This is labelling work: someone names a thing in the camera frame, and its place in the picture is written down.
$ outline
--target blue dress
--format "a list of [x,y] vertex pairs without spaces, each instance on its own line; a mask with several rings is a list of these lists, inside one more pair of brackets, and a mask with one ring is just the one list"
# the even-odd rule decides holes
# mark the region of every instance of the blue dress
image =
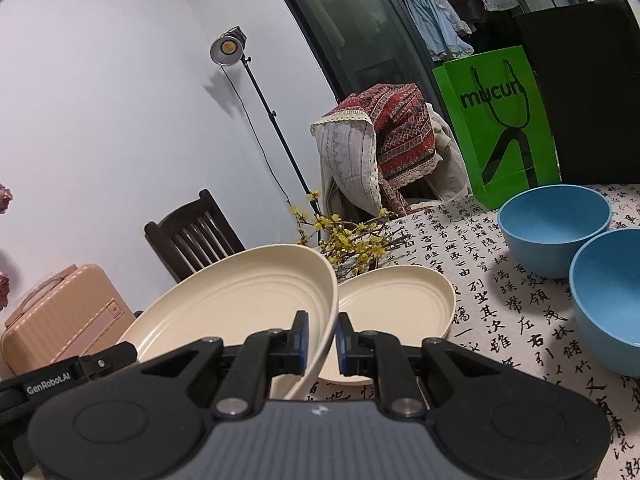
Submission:
[[449,60],[473,54],[473,47],[458,35],[458,32],[471,34],[471,29],[447,0],[405,1],[433,59]]

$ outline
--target light stand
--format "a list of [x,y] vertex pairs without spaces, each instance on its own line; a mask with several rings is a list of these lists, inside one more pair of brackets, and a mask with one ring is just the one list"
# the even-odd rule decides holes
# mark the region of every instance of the light stand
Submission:
[[[267,104],[267,101],[264,98],[264,95],[262,94],[260,87],[258,86],[258,82],[255,80],[254,74],[251,72],[251,69],[249,68],[249,63],[251,63],[251,57],[250,56],[246,57],[244,54],[242,54],[240,61],[242,62],[242,66],[244,66],[244,69],[248,73],[249,79],[251,79],[251,82],[254,84],[255,91],[258,92],[258,95],[260,96],[260,101],[262,101],[262,106],[264,106],[264,109],[267,110],[267,115],[269,116],[271,124],[273,124],[273,129],[276,130],[276,133],[278,134],[278,138],[282,143],[282,147],[284,148],[284,151],[287,153],[287,156],[289,157],[289,161],[291,162],[291,165],[293,166],[293,169],[296,172],[296,175],[298,176],[298,180],[300,181],[300,184],[302,184],[302,188],[305,190],[305,193],[307,195],[311,195],[311,190],[309,189],[309,186],[306,184],[305,178],[302,176],[302,172],[300,171],[300,168],[296,163],[296,159],[293,158],[293,154],[289,149],[289,145],[287,144],[287,141],[282,135],[282,130],[280,130],[280,127],[278,126],[278,121],[276,121],[276,117],[277,117],[276,111],[271,110],[271,108]],[[314,212],[319,215],[320,208],[318,207],[318,201],[314,199],[314,200],[311,200],[310,203]]]
[[[244,56],[245,44],[246,44],[246,36],[244,32],[240,30],[240,27],[234,27],[231,30],[228,30],[227,32],[225,32],[213,43],[213,45],[211,45],[211,50],[210,50],[211,59],[215,63],[223,67],[231,66],[237,63],[238,61],[242,62],[242,66],[244,66],[244,69],[248,73],[249,79],[251,79],[251,83],[254,84],[255,91],[257,91],[258,95],[260,96],[260,101],[262,101],[262,105],[264,106],[264,109],[267,110],[267,115],[269,116],[269,120],[271,121],[271,124],[273,124],[273,128],[276,130],[276,133],[278,134],[280,143],[282,144],[284,151],[287,153],[287,156],[289,157],[289,161],[293,166],[293,169],[295,170],[296,175],[298,176],[300,184],[302,184],[302,188],[305,190],[305,193],[310,196],[311,191],[309,190],[309,186],[306,184],[305,178],[302,176],[302,172],[300,171],[300,168],[296,163],[296,159],[293,158],[293,154],[289,149],[289,145],[287,144],[287,141],[282,135],[282,130],[278,126],[278,122],[276,121],[276,112],[274,110],[271,110],[271,108],[269,108],[269,105],[267,104],[267,101],[264,98],[264,95],[262,94],[260,87],[258,86],[258,82],[255,80],[254,74],[251,72],[251,69],[249,68],[249,63],[251,63],[251,58]],[[313,200],[310,200],[309,202],[311,203],[311,207],[313,208],[314,212],[317,215],[319,215],[320,207],[318,205],[318,200],[313,199]]]

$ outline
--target wooden chair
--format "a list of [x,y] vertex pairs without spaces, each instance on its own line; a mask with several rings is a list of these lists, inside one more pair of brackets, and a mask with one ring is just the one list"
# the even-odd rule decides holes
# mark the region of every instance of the wooden chair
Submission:
[[207,189],[200,192],[199,200],[179,207],[159,224],[149,222],[145,234],[178,282],[226,256],[244,251],[240,238]]

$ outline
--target chinese calligraphy tablecloth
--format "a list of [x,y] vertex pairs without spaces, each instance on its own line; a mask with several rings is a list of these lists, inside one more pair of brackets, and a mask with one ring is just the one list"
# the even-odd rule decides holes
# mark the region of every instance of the chinese calligraphy tablecloth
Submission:
[[[640,186],[595,189],[612,206],[613,228],[640,226]],[[568,280],[540,278],[519,265],[506,247],[496,213],[468,197],[390,222],[408,239],[382,265],[442,272],[454,284],[457,299],[447,339],[590,398],[604,410],[611,428],[598,478],[640,480],[640,384],[608,371],[590,355],[575,323]],[[372,386],[319,379],[307,399],[372,395]]]

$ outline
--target suitcase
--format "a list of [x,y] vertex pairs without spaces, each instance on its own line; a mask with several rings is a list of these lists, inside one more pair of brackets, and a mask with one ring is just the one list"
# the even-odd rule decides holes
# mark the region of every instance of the suitcase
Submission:
[[70,266],[21,299],[4,322],[0,353],[19,375],[113,346],[134,320],[99,266]]

